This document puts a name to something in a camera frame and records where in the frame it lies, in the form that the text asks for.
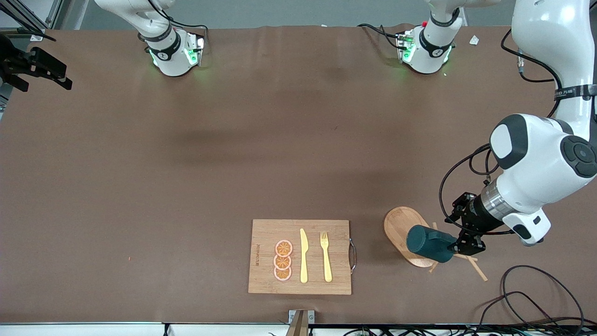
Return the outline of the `yellow plastic fork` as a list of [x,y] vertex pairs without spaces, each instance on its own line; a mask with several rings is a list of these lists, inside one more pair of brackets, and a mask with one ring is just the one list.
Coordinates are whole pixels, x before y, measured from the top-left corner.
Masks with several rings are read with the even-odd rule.
[[331,270],[329,246],[330,242],[326,231],[320,233],[320,246],[323,251],[323,266],[324,266],[324,279],[326,282],[333,281],[333,273]]

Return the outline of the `wooden mug tree stand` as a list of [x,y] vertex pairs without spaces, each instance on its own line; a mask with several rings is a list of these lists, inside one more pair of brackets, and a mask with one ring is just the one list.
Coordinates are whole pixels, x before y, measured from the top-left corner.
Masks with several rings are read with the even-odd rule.
[[410,265],[433,273],[439,262],[411,253],[407,247],[407,235],[411,228],[416,225],[437,229],[436,223],[432,223],[432,226],[430,226],[420,213],[406,206],[390,210],[384,217],[383,228],[386,237]]

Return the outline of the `brown table cover mat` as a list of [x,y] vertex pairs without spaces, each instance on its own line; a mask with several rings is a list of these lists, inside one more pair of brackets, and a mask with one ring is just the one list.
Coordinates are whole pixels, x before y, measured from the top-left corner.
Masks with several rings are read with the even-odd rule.
[[[72,89],[30,78],[0,121],[0,323],[477,322],[520,264],[597,322],[596,182],[544,209],[535,247],[486,236],[487,282],[462,259],[409,265],[382,229],[409,206],[456,234],[445,173],[505,116],[549,113],[554,86],[520,79],[505,32],[463,28],[442,72],[419,75],[362,28],[213,29],[209,66],[180,78],[132,30],[51,32],[39,47]],[[254,219],[348,220],[352,294],[250,294]]]

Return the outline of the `dark green cup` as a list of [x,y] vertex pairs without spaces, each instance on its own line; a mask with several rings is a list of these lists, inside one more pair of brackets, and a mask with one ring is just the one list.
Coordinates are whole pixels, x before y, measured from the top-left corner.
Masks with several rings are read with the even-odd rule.
[[411,253],[435,262],[448,262],[456,254],[457,239],[433,228],[414,225],[407,234],[407,248]]

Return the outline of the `silver arm base connector block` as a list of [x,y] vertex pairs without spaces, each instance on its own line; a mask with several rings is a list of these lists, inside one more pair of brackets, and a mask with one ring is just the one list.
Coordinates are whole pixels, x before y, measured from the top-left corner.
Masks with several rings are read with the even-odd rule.
[[417,47],[415,43],[414,29],[396,34],[395,41],[400,63],[410,63]]
[[186,32],[185,56],[190,66],[198,66],[201,63],[204,46],[205,36]]

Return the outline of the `yellow plastic knife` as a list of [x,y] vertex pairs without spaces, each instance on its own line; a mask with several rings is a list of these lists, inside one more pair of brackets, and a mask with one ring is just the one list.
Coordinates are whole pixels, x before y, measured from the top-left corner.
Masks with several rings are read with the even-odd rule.
[[305,284],[308,282],[308,264],[307,252],[309,250],[309,242],[304,228],[300,228],[300,242],[301,242],[301,269],[300,281]]

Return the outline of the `aluminium frame profile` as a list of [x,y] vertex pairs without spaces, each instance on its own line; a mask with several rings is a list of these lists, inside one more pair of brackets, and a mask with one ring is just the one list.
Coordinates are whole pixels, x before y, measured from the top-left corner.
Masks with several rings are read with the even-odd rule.
[[65,0],[0,0],[0,35],[42,41],[55,28]]

